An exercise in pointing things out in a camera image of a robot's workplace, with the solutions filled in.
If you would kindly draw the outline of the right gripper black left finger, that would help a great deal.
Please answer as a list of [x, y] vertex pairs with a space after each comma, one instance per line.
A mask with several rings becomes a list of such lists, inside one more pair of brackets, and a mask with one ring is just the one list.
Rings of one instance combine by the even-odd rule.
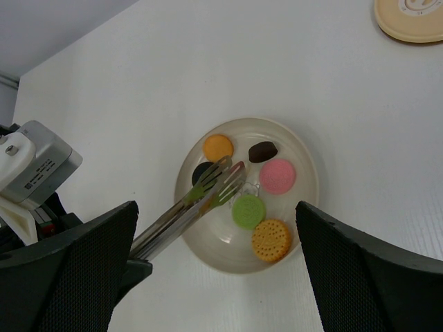
[[1, 253], [2, 331], [106, 331], [132, 245], [128, 201], [33, 245]]

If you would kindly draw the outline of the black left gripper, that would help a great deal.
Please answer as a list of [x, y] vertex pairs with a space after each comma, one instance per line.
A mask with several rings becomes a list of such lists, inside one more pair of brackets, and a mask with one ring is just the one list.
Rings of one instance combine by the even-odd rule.
[[[37, 240], [47, 239], [66, 230], [82, 225], [74, 214], [68, 214], [57, 193], [52, 194], [32, 215], [35, 219]], [[1, 254], [23, 248], [22, 240], [1, 219]], [[121, 301], [128, 292], [152, 274], [152, 264], [140, 259], [128, 259], [123, 273], [117, 301]]]

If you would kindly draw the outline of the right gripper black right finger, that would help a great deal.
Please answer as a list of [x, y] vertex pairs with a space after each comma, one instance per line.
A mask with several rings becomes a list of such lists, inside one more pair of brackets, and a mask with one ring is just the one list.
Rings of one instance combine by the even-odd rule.
[[441, 331], [442, 262], [301, 201], [296, 224], [325, 331]]

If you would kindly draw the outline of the black round cookie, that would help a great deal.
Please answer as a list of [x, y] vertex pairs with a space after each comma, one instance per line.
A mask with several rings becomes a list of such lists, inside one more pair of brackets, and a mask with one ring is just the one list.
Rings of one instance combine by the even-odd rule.
[[192, 185], [195, 186], [198, 183], [205, 185], [211, 182], [215, 178], [213, 165], [214, 163], [209, 161], [198, 164], [192, 173]]

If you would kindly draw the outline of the metal serving tongs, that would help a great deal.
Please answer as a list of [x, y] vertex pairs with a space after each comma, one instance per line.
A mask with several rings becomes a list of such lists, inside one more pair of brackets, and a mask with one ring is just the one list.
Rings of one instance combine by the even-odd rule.
[[130, 259], [149, 261], [209, 211], [221, 207], [246, 182], [246, 165], [225, 156], [212, 164], [191, 190], [135, 238]]

